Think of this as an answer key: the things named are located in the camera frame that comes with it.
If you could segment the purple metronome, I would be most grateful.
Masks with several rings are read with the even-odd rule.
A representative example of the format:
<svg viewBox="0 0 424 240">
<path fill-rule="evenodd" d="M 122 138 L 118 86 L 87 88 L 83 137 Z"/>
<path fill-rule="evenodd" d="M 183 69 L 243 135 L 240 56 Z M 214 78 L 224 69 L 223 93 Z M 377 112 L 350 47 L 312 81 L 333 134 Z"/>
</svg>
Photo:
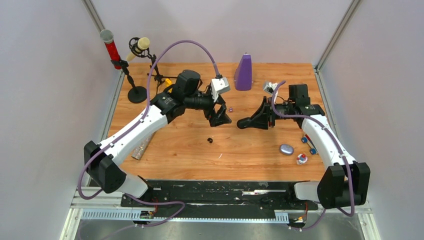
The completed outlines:
<svg viewBox="0 0 424 240">
<path fill-rule="evenodd" d="M 234 73 L 234 86 L 237 91 L 249 91 L 253 84 L 252 57 L 245 53 Z"/>
</svg>

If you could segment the small red white toy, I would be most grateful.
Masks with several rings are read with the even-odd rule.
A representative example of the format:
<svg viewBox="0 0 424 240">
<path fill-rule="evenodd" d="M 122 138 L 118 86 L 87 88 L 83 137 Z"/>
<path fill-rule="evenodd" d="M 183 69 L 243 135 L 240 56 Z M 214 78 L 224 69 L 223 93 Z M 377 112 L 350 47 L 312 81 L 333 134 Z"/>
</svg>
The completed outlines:
<svg viewBox="0 0 424 240">
<path fill-rule="evenodd" d="M 301 154 L 299 154 L 299 155 L 296 157 L 296 163 L 297 163 L 298 165 L 303 165 L 303 164 L 305 164 L 307 161 L 308 161 L 308 156 L 307 156 L 306 154 L 304 154 L 304 153 L 301 153 Z"/>
</svg>

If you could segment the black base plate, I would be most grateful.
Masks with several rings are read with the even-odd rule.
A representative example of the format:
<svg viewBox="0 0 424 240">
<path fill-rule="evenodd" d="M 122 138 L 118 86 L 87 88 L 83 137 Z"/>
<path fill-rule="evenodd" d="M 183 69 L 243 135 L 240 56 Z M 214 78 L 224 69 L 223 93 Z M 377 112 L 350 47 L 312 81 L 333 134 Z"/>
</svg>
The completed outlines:
<svg viewBox="0 0 424 240">
<path fill-rule="evenodd" d="M 276 211 L 303 215 L 315 211 L 312 201 L 297 200 L 290 181 L 148 180 L 151 189 L 142 200 L 168 203 L 154 207 L 156 217 L 169 217 L 180 209 L 179 218 L 274 219 Z"/>
</svg>

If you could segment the black round-base mic stand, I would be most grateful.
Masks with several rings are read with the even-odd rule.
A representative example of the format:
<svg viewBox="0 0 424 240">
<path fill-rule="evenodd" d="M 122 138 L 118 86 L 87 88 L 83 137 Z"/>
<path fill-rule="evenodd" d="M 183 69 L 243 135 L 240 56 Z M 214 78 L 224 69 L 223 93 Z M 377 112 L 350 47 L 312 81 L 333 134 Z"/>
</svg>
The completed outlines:
<svg viewBox="0 0 424 240">
<path fill-rule="evenodd" d="M 143 86 L 136 86 L 134 79 L 130 75 L 130 71 L 128 69 L 129 64 L 125 60 L 111 60 L 111 63 L 115 67 L 120 67 L 127 77 L 128 83 L 131 85 L 131 89 L 127 93 L 128 100 L 133 104 L 139 104 L 144 102 L 147 99 L 147 89 Z"/>
</svg>

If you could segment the yellow green toy block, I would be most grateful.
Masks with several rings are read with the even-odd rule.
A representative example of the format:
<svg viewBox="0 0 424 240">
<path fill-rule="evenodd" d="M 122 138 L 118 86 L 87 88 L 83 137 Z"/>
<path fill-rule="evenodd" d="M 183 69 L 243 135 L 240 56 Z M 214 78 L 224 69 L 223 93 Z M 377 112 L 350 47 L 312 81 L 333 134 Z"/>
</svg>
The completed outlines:
<svg viewBox="0 0 424 240">
<path fill-rule="evenodd" d="M 170 78 L 166 78 L 164 83 L 165 83 L 165 88 L 164 88 L 163 91 L 166 92 L 166 93 L 171 93 L 172 89 L 174 87 L 174 83 L 171 81 Z"/>
</svg>

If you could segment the aluminium frame rail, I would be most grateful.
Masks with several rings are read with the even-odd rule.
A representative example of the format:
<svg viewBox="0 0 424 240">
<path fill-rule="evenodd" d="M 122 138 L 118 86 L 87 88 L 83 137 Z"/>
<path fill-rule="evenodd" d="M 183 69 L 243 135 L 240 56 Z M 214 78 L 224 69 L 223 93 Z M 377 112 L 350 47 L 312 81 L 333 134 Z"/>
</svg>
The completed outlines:
<svg viewBox="0 0 424 240">
<path fill-rule="evenodd" d="M 75 191 L 70 208 L 71 209 L 119 209 L 121 208 L 121 200 L 123 193 L 116 191 L 105 193 L 101 191 L 92 199 L 83 199 L 78 190 Z"/>
</svg>

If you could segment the colourful toy truck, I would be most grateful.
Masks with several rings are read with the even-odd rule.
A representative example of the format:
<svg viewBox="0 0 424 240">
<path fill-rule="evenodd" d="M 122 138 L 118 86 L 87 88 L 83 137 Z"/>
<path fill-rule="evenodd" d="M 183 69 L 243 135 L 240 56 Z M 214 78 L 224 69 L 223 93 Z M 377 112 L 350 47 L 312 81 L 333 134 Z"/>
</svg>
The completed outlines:
<svg viewBox="0 0 424 240">
<path fill-rule="evenodd" d="M 304 144 L 307 144 L 309 146 L 309 152 L 311 155 L 318 155 L 319 152 L 317 151 L 315 145 L 311 141 L 310 137 L 307 134 L 304 134 L 301 138 L 301 142 Z"/>
</svg>

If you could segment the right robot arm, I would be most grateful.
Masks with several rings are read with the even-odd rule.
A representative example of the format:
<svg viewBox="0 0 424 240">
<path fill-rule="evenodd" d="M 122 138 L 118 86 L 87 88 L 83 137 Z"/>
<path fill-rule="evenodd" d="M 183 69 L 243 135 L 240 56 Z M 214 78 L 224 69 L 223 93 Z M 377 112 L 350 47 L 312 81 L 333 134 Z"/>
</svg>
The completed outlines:
<svg viewBox="0 0 424 240">
<path fill-rule="evenodd" d="M 303 142 L 309 143 L 320 156 L 326 170 L 320 181 L 300 181 L 285 195 L 286 204 L 298 209 L 305 201 L 320 203 L 325 209 L 361 206 L 366 203 L 371 170 L 358 162 L 343 147 L 331 129 L 322 107 L 312 104 L 307 84 L 288 86 L 288 99 L 276 103 L 280 83 L 265 83 L 260 107 L 250 117 L 237 121 L 239 129 L 267 130 L 276 120 L 292 119 L 304 132 Z"/>
</svg>

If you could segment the beige condenser microphone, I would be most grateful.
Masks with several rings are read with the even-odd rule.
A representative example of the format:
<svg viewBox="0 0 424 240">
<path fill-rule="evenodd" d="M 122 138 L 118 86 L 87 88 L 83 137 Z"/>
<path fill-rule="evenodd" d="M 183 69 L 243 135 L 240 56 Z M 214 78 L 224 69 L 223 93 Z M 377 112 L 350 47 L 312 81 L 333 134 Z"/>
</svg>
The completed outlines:
<svg viewBox="0 0 424 240">
<path fill-rule="evenodd" d="M 150 55 L 150 39 L 147 37 L 133 37 L 128 42 L 130 53 L 126 61 L 131 62 L 135 57 L 146 58 Z"/>
</svg>

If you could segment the red microphone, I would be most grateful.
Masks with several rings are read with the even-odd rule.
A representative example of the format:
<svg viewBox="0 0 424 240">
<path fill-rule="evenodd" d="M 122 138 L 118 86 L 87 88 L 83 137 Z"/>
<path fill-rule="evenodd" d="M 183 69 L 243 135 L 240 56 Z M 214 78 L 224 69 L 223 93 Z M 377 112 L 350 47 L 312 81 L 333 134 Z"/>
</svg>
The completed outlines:
<svg viewBox="0 0 424 240">
<path fill-rule="evenodd" d="M 119 63 L 121 60 L 121 57 L 115 45 L 113 33 L 108 29 L 103 29 L 100 31 L 99 35 L 101 40 L 104 42 L 106 50 L 110 56 L 110 61 L 113 64 L 114 68 L 117 70 L 121 70 L 122 67 Z"/>
</svg>

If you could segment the silver glitter microphone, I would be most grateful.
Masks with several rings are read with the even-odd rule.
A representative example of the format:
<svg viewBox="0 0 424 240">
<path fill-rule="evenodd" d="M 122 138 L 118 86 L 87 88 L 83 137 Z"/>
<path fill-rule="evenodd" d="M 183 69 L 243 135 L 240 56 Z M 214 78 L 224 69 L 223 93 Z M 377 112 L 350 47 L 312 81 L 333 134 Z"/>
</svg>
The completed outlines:
<svg viewBox="0 0 424 240">
<path fill-rule="evenodd" d="M 134 150 L 131 154 L 131 157 L 133 159 L 138 160 L 138 161 L 141 160 L 141 158 L 143 157 L 144 153 L 146 152 L 147 147 L 149 146 L 154 135 L 155 135 L 154 133 L 149 135 L 143 141 L 141 141 L 137 147 L 134 148 Z"/>
</svg>

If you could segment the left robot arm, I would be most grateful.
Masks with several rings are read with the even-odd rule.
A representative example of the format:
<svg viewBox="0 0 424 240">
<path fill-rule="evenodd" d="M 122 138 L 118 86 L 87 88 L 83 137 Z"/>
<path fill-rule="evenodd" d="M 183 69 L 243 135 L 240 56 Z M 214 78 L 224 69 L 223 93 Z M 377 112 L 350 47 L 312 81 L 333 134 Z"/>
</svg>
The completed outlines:
<svg viewBox="0 0 424 240">
<path fill-rule="evenodd" d="M 149 206 L 153 193 L 140 177 L 124 172 L 120 165 L 145 139 L 183 115 L 187 109 L 202 110 L 211 127 L 230 124 L 222 94 L 230 90 L 226 77 L 213 78 L 204 92 L 198 89 L 201 76 L 183 70 L 175 83 L 159 92 L 136 118 L 100 143 L 89 141 L 83 148 L 85 172 L 109 194 L 134 196 L 140 206 Z"/>
</svg>

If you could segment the lavender oval charging case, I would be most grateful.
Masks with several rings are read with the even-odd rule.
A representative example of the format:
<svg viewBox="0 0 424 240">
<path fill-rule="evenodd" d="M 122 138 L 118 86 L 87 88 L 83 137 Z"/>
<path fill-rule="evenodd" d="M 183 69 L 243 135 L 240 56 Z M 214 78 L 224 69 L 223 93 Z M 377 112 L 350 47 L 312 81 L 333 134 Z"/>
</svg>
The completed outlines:
<svg viewBox="0 0 424 240">
<path fill-rule="evenodd" d="M 294 148 L 289 144 L 281 144 L 279 146 L 279 152 L 285 156 L 291 156 L 294 154 Z"/>
</svg>

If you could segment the black earbud charging case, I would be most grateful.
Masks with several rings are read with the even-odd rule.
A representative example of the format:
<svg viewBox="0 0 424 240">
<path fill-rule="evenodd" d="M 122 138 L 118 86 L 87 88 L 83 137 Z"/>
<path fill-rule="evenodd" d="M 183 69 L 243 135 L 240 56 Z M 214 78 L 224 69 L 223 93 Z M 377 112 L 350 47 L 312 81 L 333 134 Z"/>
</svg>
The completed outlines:
<svg viewBox="0 0 424 240">
<path fill-rule="evenodd" d="M 250 117 L 242 118 L 237 121 L 236 126 L 241 130 L 252 128 L 252 119 Z"/>
</svg>

